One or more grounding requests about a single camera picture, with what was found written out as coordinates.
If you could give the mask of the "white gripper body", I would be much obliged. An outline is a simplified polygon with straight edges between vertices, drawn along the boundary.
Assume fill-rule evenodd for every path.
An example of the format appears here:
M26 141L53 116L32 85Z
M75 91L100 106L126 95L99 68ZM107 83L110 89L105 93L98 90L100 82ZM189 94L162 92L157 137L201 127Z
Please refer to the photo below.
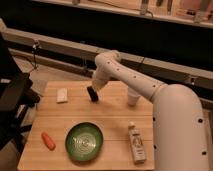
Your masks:
M109 81L110 76L100 68L97 68L92 75L92 87L94 90L102 89Z

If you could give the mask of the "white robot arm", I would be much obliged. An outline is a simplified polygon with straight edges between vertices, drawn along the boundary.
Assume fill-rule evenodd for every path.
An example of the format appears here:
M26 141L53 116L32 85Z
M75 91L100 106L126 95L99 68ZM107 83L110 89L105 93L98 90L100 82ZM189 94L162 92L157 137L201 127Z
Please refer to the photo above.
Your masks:
M197 94L181 84L166 84L120 63L116 50L95 57L92 87L116 78L153 104L155 171L210 171L205 121Z

